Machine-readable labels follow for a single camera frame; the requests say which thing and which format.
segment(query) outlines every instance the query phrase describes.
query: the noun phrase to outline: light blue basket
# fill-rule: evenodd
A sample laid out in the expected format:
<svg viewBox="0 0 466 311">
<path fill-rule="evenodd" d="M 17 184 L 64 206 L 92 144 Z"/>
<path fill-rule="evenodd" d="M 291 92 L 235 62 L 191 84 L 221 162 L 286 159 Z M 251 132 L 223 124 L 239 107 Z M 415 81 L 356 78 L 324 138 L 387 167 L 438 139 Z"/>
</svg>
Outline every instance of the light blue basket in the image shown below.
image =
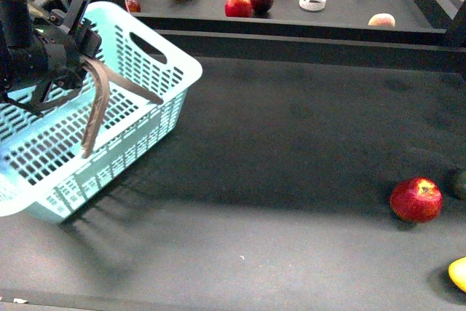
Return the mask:
<svg viewBox="0 0 466 311">
<path fill-rule="evenodd" d="M 89 76 L 79 96 L 42 118 L 0 104 L 0 216 L 25 210 L 52 223 L 68 218 L 175 127 L 188 87 L 202 75 L 197 60 L 115 4 L 92 3 L 84 17 L 102 36 L 98 58 L 164 103 L 149 103 L 111 83 L 106 116 L 87 159 L 81 139 L 95 96 Z M 167 62 L 147 55 L 131 34 Z M 55 89 L 50 98 L 63 93 Z M 14 97 L 27 101 L 31 90 Z"/>
</svg>

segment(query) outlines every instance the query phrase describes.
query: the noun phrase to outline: apple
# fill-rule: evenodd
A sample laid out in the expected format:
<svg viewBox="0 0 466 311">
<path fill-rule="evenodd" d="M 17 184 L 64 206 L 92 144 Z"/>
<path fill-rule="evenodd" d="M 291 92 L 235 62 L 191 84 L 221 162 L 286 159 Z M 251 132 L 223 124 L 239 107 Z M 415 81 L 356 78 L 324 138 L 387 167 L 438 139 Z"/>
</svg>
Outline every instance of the apple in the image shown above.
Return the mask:
<svg viewBox="0 0 466 311">
<path fill-rule="evenodd" d="M 251 17 L 253 5 L 250 0 L 226 0 L 225 15 L 228 17 Z"/>
<path fill-rule="evenodd" d="M 274 4 L 274 0 L 250 0 L 253 5 L 253 10 L 258 14 L 264 14 L 270 10 Z"/>
<path fill-rule="evenodd" d="M 401 181 L 390 195 L 395 214 L 407 222 L 422 223 L 435 219 L 441 211 L 443 196 L 428 178 L 416 177 Z"/>
<path fill-rule="evenodd" d="M 139 0 L 127 0 L 126 10 L 129 12 L 141 12 L 141 3 Z"/>
</svg>

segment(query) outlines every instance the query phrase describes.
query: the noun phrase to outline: peach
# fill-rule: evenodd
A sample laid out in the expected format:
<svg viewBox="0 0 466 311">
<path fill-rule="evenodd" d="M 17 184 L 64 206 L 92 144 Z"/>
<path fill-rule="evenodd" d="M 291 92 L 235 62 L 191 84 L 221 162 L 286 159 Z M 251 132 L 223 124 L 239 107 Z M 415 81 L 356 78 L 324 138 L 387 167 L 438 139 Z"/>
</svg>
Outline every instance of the peach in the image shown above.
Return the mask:
<svg viewBox="0 0 466 311">
<path fill-rule="evenodd" d="M 368 25 L 395 27 L 395 18 L 391 14 L 377 14 L 372 16 Z"/>
</svg>

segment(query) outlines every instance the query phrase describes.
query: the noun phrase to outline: black tray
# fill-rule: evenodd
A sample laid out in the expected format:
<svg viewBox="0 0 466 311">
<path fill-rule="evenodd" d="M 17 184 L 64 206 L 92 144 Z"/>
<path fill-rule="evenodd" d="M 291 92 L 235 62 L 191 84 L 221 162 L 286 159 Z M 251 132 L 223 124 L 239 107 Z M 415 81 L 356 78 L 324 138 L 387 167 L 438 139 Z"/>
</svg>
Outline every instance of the black tray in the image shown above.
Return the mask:
<svg viewBox="0 0 466 311">
<path fill-rule="evenodd" d="M 226 0 L 139 0 L 143 12 L 174 19 L 227 20 Z M 432 28 L 414 0 L 327 0 L 325 9 L 309 12 L 299 6 L 299 0 L 274 0 L 265 16 L 284 23 L 367 28 L 369 19 L 377 13 L 390 13 L 400 30 Z"/>
</svg>

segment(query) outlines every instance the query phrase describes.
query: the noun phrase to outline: green fruit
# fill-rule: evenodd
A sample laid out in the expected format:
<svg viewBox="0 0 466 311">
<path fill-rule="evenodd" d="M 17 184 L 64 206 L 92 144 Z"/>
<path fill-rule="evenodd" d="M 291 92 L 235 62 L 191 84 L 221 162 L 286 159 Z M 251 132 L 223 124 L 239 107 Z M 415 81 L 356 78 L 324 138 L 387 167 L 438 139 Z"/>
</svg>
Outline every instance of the green fruit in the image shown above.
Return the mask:
<svg viewBox="0 0 466 311">
<path fill-rule="evenodd" d="M 460 170 L 453 178 L 453 192 L 461 200 L 466 200 L 466 169 Z"/>
</svg>

